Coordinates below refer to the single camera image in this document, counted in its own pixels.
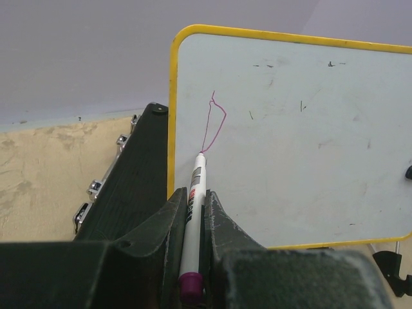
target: marker barrel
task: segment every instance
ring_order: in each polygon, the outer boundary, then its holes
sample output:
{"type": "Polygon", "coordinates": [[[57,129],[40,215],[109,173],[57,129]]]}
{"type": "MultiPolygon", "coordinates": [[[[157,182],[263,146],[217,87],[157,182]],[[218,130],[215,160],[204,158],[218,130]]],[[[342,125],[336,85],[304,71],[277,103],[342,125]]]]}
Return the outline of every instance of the marker barrel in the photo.
{"type": "Polygon", "coordinates": [[[200,274],[200,250],[202,207],[206,197],[206,159],[200,153],[195,160],[191,189],[187,204],[185,236],[182,260],[180,262],[180,300],[183,303],[198,304],[203,296],[203,277],[200,274]]]}

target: yellow whiteboard frame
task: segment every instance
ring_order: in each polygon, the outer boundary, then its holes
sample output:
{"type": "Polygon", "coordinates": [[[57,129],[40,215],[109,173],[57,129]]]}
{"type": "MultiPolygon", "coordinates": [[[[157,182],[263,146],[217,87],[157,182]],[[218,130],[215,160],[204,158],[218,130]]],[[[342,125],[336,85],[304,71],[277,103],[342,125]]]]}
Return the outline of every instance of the yellow whiteboard frame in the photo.
{"type": "MultiPolygon", "coordinates": [[[[357,50],[371,50],[375,52],[408,53],[412,54],[411,46],[390,45],[381,43],[370,43],[360,41],[349,41],[341,39],[331,39],[327,37],[312,37],[309,35],[299,35],[290,33],[269,32],[261,30],[250,30],[241,28],[229,28],[221,26],[210,26],[206,24],[194,24],[180,30],[172,42],[171,60],[169,71],[169,127],[167,135],[167,198],[174,192],[174,154],[176,149],[176,99],[178,82],[178,52],[184,39],[192,34],[224,35],[228,37],[243,37],[246,39],[260,39],[269,41],[282,41],[311,45],[323,45],[329,47],[353,48],[357,50]]],[[[341,245],[362,245],[366,243],[383,243],[402,241],[412,236],[412,231],[406,236],[379,239],[363,239],[355,241],[340,241],[335,243],[311,243],[304,245],[270,247],[270,249],[304,249],[333,247],[341,245]]]]}

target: purple marker cap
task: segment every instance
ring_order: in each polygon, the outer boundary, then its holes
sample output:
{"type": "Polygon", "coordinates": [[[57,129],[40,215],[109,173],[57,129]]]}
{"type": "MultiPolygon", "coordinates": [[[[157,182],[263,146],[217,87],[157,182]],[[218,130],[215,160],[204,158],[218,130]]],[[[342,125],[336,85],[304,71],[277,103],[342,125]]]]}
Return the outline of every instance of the purple marker cap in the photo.
{"type": "Polygon", "coordinates": [[[203,277],[198,272],[187,272],[179,278],[180,301],[198,304],[203,298],[203,277]]]}

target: table surface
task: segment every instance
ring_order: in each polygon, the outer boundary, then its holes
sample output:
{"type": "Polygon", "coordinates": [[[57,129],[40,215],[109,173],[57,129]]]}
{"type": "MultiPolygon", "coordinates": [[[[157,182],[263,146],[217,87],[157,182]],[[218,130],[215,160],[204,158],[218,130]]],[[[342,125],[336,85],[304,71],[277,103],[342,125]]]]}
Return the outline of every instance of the table surface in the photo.
{"type": "MultiPolygon", "coordinates": [[[[86,189],[115,157],[115,140],[127,133],[130,117],[70,126],[0,133],[0,241],[69,241],[71,218],[88,200],[86,189]]],[[[379,243],[378,250],[394,250],[379,243]]],[[[366,245],[341,247],[371,258],[366,245]]],[[[402,242],[400,276],[412,273],[412,239],[402,242]]],[[[412,306],[396,298],[395,308],[412,306]]]]}
{"type": "MultiPolygon", "coordinates": [[[[214,93],[227,118],[205,153],[207,187],[257,242],[320,247],[407,236],[412,55],[360,48],[412,48],[208,31],[219,35],[184,30],[190,35],[172,54],[174,188],[189,185],[214,93]]],[[[206,144],[222,116],[214,106],[206,144]]]]}

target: beige tabletop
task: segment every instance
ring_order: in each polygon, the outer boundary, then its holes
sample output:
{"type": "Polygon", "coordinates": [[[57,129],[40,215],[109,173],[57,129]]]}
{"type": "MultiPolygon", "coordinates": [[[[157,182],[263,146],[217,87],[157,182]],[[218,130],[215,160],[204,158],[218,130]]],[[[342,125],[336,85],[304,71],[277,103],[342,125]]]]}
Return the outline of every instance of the beige tabletop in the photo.
{"type": "MultiPolygon", "coordinates": [[[[116,140],[128,133],[130,117],[0,133],[0,241],[72,240],[72,217],[88,201],[86,189],[101,178],[116,154],[116,140]]],[[[359,250],[366,245],[339,247],[359,250]]],[[[379,243],[378,250],[395,249],[379,243]]],[[[412,274],[412,239],[400,246],[401,278],[412,274]]],[[[412,308],[412,297],[395,308],[412,308]]]]}

